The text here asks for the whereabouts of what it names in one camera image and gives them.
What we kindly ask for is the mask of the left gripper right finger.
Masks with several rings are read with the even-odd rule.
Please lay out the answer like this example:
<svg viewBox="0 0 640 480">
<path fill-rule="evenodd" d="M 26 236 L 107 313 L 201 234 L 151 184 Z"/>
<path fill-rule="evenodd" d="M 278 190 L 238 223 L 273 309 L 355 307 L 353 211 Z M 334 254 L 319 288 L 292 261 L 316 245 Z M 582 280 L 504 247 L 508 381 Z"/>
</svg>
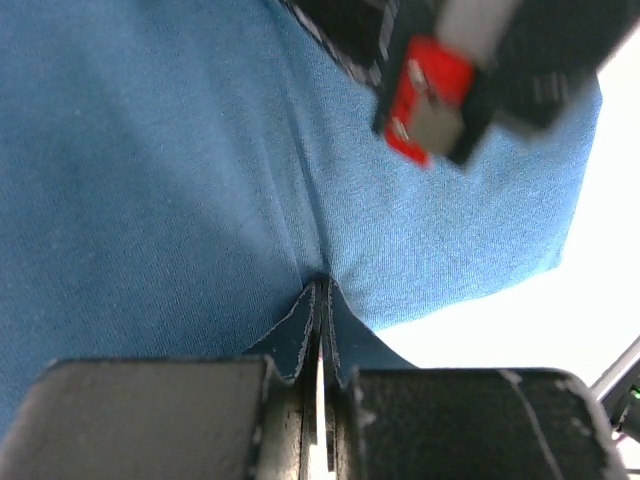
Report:
<svg viewBox="0 0 640 480">
<path fill-rule="evenodd" d="M 623 479 L 611 424 L 575 375 L 421 369 L 320 284 L 328 465 L 340 479 Z"/>
</svg>

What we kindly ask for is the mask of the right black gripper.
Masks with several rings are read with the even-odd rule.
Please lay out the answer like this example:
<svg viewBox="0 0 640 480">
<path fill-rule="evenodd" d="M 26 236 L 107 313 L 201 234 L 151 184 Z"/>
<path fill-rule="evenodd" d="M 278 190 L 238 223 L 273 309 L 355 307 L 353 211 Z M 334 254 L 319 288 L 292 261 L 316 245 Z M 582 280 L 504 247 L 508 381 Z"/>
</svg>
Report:
<svg viewBox="0 0 640 480">
<path fill-rule="evenodd" d="M 290 1 L 406 158 L 465 164 L 492 126 L 553 128 L 639 23 L 635 1 Z"/>
</svg>

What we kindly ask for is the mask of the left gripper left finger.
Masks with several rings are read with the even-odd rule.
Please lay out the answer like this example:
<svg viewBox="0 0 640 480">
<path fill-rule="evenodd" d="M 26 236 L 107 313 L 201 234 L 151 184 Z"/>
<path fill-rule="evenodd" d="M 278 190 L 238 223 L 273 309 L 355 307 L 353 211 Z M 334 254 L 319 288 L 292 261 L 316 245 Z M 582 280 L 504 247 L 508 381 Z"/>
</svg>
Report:
<svg viewBox="0 0 640 480">
<path fill-rule="evenodd" d="M 5 479 L 308 479 L 319 288 L 240 356 L 75 359 L 31 386 Z"/>
</svg>

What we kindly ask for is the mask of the blue t shirt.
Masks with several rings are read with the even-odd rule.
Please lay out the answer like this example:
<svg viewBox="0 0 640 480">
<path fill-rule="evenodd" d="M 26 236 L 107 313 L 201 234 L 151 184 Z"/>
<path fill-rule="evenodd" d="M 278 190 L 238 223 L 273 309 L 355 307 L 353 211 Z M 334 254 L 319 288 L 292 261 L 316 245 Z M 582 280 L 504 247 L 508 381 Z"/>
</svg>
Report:
<svg viewBox="0 0 640 480">
<path fill-rule="evenodd" d="M 602 104 L 420 169 L 276 1 L 1 5 L 1 423 L 54 359 L 216 357 L 329 275 L 373 329 L 554 268 Z"/>
</svg>

